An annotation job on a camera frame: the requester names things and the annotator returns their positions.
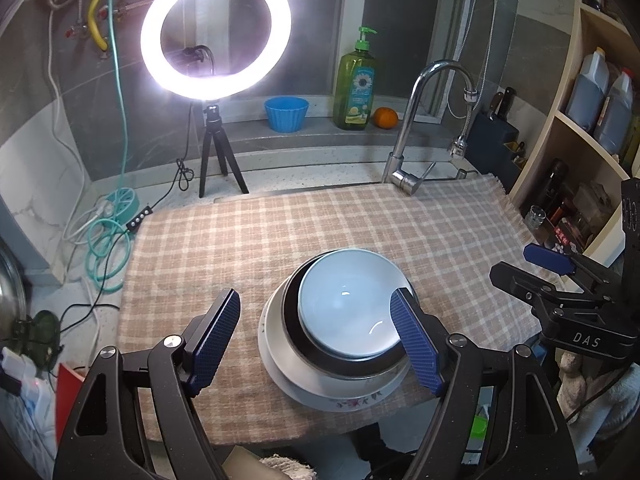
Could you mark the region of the dark blue knife block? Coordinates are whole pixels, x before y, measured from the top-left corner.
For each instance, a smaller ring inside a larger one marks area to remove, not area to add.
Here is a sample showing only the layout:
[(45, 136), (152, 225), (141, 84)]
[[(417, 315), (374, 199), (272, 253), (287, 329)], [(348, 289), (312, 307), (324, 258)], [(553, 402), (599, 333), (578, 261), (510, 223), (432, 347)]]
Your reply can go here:
[(500, 118), (475, 116), (470, 130), (466, 159), (480, 174), (493, 174), (509, 193), (521, 169), (514, 165), (514, 151), (506, 144), (518, 140), (518, 129)]

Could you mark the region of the light blue bowl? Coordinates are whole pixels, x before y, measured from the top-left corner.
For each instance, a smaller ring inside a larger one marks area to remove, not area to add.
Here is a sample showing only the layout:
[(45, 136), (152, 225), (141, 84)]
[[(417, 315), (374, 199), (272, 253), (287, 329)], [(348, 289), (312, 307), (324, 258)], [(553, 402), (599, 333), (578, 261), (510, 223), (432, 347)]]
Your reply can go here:
[(297, 293), (300, 325), (323, 350), (349, 361), (377, 358), (399, 344), (390, 297), (412, 286), (395, 263), (361, 248), (311, 263)]

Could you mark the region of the checkered beige table cloth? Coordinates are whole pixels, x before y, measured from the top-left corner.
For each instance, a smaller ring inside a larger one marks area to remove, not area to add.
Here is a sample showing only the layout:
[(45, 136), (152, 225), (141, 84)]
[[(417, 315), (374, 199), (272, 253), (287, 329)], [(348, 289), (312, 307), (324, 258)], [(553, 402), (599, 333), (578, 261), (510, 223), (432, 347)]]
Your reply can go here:
[(355, 413), (322, 413), (291, 400), (258, 352), (265, 302), (302, 263), (357, 247), (389, 258), (424, 311), (481, 347), (508, 350), (538, 332), (524, 302), (491, 285), (490, 268), (524, 266), (532, 236), (491, 177), (438, 181), (407, 195), (390, 184), (247, 197), (152, 214), (134, 243), (119, 311), (118, 348), (151, 348), (180, 333), (224, 289), (241, 317), (212, 384), (195, 406), (215, 444), (344, 434), (428, 399), (408, 376), (386, 400)]

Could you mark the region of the steel pot lid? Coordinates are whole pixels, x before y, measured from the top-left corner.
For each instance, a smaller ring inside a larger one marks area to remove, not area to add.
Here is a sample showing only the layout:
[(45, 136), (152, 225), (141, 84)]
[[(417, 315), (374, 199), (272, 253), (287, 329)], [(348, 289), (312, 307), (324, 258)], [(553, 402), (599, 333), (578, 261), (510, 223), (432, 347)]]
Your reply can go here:
[(5, 242), (0, 243), (0, 272), (1, 341), (7, 341), (15, 323), (26, 320), (28, 309), (20, 266)]

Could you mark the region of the small glass cup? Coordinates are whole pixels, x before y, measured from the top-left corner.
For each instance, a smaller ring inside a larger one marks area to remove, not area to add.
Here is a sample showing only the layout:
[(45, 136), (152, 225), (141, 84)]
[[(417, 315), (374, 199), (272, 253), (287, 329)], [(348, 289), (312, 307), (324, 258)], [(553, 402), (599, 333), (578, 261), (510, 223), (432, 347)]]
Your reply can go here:
[(537, 205), (532, 205), (526, 212), (524, 222), (530, 232), (535, 233), (539, 230), (546, 221), (546, 212)]

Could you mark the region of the floral white deep plate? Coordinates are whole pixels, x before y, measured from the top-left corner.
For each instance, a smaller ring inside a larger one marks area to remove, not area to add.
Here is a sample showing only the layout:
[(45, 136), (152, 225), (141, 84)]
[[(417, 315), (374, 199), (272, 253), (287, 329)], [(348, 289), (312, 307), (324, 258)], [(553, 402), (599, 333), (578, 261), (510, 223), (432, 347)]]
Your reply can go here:
[(368, 378), (334, 377), (301, 358), (286, 338), (280, 318), (284, 288), (282, 283), (265, 303), (257, 340), (262, 364), (287, 396), (314, 410), (349, 413), (372, 408), (400, 387), (409, 371), (405, 356), (387, 372)]

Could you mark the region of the dark sauce jug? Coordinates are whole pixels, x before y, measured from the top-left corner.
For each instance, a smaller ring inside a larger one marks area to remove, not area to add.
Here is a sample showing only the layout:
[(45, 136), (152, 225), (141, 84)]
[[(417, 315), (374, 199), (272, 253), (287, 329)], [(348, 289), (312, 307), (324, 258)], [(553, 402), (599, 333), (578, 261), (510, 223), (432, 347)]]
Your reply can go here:
[(600, 113), (605, 93), (608, 91), (610, 71), (605, 52), (597, 47), (585, 56), (577, 75), (565, 115), (582, 130), (589, 132)]
[(632, 116), (632, 76), (624, 67), (605, 97), (593, 136), (610, 155), (616, 155), (623, 146)]

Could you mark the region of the wooden shelf unit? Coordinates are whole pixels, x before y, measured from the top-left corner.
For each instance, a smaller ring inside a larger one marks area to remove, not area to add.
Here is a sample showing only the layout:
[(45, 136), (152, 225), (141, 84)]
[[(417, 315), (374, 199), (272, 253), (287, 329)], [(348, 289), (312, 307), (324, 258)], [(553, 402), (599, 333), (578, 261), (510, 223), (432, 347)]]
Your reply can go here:
[(520, 0), (518, 14), (534, 24), (544, 24), (558, 32), (566, 32), (567, 50), (561, 56), (563, 71), (549, 91), (553, 101), (544, 123), (535, 129), (529, 142), (530, 154), (518, 180), (509, 193), (515, 206), (521, 207), (541, 182), (544, 170), (553, 159), (562, 159), (570, 168), (566, 182), (597, 181), (612, 198), (614, 211), (586, 246), (585, 254), (610, 266), (624, 250), (620, 184), (630, 178), (617, 159), (608, 154), (586, 129), (564, 113), (574, 81), (584, 57), (601, 47), (608, 61), (639, 71), (639, 49), (621, 22), (594, 10), (582, 0)]

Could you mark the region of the teal power strip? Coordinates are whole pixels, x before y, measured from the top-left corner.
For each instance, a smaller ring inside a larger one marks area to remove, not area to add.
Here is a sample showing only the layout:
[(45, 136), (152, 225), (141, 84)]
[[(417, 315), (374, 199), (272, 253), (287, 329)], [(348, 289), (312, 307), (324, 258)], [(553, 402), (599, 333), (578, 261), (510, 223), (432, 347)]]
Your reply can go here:
[(119, 188), (104, 198), (103, 217), (120, 224), (134, 218), (138, 211), (139, 199), (133, 188)]

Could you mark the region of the orange fruit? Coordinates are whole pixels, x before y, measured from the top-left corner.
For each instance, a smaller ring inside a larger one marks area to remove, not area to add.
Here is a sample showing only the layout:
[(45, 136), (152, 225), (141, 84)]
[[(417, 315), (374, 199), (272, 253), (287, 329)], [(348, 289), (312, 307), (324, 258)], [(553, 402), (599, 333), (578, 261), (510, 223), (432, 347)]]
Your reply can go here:
[(372, 115), (375, 127), (390, 130), (398, 125), (398, 114), (390, 107), (379, 107)]

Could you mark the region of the blue silicone cup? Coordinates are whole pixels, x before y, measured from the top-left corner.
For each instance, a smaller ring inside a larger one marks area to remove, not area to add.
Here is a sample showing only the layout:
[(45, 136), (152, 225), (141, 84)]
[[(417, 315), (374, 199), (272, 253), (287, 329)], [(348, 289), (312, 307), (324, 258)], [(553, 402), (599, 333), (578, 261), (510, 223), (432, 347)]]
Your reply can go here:
[(297, 96), (276, 96), (264, 103), (269, 127), (278, 133), (293, 133), (303, 128), (309, 103)]

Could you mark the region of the black mini tripod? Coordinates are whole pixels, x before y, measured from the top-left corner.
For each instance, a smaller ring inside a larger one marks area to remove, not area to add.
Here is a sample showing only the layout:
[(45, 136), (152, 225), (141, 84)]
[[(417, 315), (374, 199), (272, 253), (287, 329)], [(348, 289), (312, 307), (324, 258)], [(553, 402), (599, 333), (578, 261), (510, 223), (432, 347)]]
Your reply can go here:
[(217, 104), (206, 104), (203, 108), (205, 120), (205, 132), (203, 138), (201, 154), (200, 183), (198, 184), (198, 197), (203, 198), (206, 191), (206, 178), (209, 161), (210, 147), (215, 148), (220, 172), (223, 176), (228, 176), (232, 171), (233, 177), (243, 194), (250, 191), (242, 176), (242, 172), (234, 156), (227, 133), (224, 131), (220, 109)]

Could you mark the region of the green dish soap bottle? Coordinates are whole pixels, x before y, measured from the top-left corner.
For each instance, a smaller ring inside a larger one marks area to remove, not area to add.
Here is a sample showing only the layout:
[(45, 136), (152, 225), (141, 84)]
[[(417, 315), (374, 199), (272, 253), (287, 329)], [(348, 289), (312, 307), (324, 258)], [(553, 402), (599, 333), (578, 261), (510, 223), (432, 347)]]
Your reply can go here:
[(363, 130), (369, 122), (376, 79), (376, 59), (368, 36), (376, 30), (359, 27), (354, 50), (342, 56), (333, 101), (334, 124), (343, 130)]

